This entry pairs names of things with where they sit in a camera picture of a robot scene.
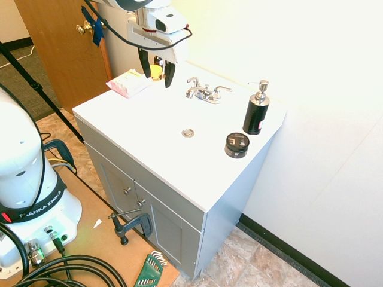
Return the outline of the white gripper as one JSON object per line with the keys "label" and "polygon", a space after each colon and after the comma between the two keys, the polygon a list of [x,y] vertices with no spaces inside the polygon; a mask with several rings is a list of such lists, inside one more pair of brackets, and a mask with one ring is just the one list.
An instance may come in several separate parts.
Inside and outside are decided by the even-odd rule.
{"label": "white gripper", "polygon": [[165,59],[165,88],[169,88],[174,77],[176,63],[187,59],[187,21],[179,13],[149,13],[147,26],[140,25],[136,16],[127,18],[128,40],[144,47],[138,48],[138,55],[144,75],[151,77],[148,52]]}

